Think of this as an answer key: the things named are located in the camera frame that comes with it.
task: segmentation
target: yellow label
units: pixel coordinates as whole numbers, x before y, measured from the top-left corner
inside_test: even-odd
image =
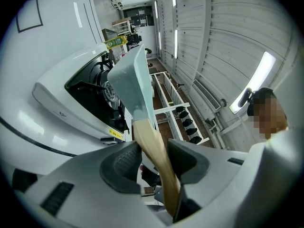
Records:
[[[110,133],[111,135],[113,135],[115,138],[124,140],[124,137],[123,137],[124,135],[121,134],[121,133],[119,133],[119,132],[117,132],[117,131],[115,131],[114,129],[110,129],[109,133]]]

